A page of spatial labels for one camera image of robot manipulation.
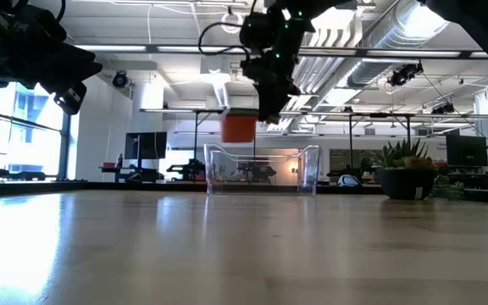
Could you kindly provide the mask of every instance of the potted plant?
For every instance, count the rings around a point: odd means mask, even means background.
[[[384,193],[392,199],[423,200],[434,186],[436,171],[428,148],[417,140],[413,145],[406,140],[395,146],[384,146],[376,162],[381,165],[376,175]]]

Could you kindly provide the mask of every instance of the transparent container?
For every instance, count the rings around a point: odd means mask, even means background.
[[[240,155],[218,144],[205,144],[208,194],[313,196],[321,147],[290,155]]]

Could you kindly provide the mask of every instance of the succulent plant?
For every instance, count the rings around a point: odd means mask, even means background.
[[[383,168],[407,168],[407,169],[430,169],[434,168],[432,162],[427,159],[429,148],[422,146],[421,139],[418,139],[413,145],[406,141],[397,142],[392,146],[390,142],[383,146],[381,153],[377,156],[376,162]]]

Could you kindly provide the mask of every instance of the computer monitor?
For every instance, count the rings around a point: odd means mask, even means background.
[[[167,133],[143,132],[128,133],[125,135],[125,159],[138,159],[139,137],[141,143],[141,159],[165,158],[165,151],[167,149]]]
[[[487,166],[487,142],[478,136],[446,136],[447,164]]]

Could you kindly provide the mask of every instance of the dark plant pot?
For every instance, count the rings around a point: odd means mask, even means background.
[[[433,169],[382,169],[376,177],[391,199],[423,200],[432,191],[436,172]]]

